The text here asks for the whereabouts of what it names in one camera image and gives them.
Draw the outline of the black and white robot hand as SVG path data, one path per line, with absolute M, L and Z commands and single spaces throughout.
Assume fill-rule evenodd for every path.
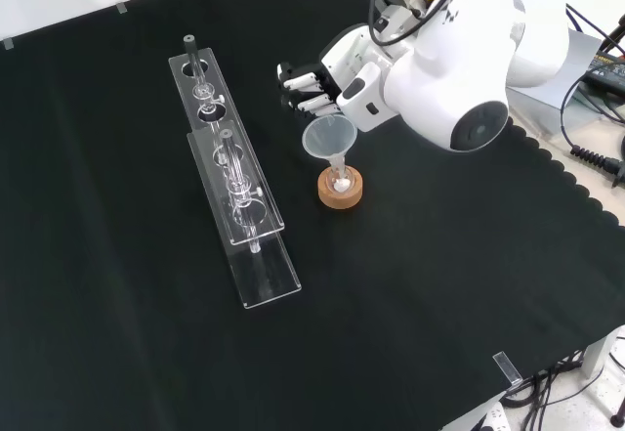
M 277 67 L 282 98 L 301 115 L 341 113 L 362 132 L 398 116 L 408 122 L 412 110 L 392 102 L 387 82 L 397 61 L 412 51 L 410 40 L 381 47 L 371 40 L 367 26 L 351 27 L 317 64 L 299 70 L 287 63 Z

